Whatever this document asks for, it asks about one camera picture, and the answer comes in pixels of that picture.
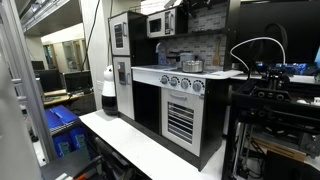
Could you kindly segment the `steel pot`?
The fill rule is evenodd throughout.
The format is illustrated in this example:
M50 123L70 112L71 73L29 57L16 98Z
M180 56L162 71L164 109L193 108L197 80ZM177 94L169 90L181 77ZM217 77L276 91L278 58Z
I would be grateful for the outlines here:
M201 60L188 60L182 62L182 71L185 73L201 73L204 64Z

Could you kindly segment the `toy kitchen playset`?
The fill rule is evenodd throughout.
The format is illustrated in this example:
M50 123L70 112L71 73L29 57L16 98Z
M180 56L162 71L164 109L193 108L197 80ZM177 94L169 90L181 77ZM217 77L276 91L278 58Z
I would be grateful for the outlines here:
M176 10L174 35L188 32L189 17ZM109 19L118 116L197 169L220 148L226 80L158 64L147 15L127 11Z

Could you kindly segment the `grey toy coffee maker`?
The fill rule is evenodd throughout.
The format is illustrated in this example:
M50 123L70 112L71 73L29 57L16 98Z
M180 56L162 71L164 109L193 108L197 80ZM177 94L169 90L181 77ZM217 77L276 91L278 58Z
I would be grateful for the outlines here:
M182 52L179 54L180 61L177 64L178 68L182 68L182 62L183 61L189 61L189 60L194 60L195 55L191 52Z

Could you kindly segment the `white and black robot speaker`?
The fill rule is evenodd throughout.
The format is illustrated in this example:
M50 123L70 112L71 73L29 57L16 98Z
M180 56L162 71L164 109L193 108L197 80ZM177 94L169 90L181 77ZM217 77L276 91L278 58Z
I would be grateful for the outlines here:
M116 115L117 99L115 93L113 66L109 65L103 72L104 83L102 89L102 109L107 115Z

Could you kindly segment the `wooden spatula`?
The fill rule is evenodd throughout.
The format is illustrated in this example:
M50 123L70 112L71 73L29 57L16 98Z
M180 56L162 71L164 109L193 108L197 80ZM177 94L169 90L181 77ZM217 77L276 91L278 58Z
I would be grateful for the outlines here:
M221 37L218 36L216 38L216 42L215 42L215 51L214 51L214 56L213 56L213 65L214 66L219 66L220 63L220 43L221 43Z

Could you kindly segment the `toy microwave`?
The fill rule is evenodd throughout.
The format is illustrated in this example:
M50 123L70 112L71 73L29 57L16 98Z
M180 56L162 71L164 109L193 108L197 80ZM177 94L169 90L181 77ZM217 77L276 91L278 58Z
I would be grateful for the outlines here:
M147 18L147 36L164 37L175 34L176 10L170 9L149 15Z

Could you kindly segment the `black computer monitor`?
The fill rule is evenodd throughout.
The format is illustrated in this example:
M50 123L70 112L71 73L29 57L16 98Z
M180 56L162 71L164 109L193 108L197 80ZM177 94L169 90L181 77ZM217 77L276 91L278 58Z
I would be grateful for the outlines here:
M76 71L63 74L65 89L68 93L82 91L93 87L90 71Z

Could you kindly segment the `blue storage box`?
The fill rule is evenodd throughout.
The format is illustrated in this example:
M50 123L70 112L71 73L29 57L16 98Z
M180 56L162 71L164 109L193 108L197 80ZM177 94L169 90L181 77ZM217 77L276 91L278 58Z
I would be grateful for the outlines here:
M50 130L78 119L77 115L63 105L46 109L45 116Z

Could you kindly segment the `aluminium frame post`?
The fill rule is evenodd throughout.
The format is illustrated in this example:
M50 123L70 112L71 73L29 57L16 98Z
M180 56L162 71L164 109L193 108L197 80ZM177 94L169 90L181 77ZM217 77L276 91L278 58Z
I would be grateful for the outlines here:
M26 108L33 129L40 140L46 162L57 158L53 140L46 121L40 90L33 72L25 36L22 31L15 0L0 0L1 49L5 64L10 66L9 76L20 79L20 92L26 97Z

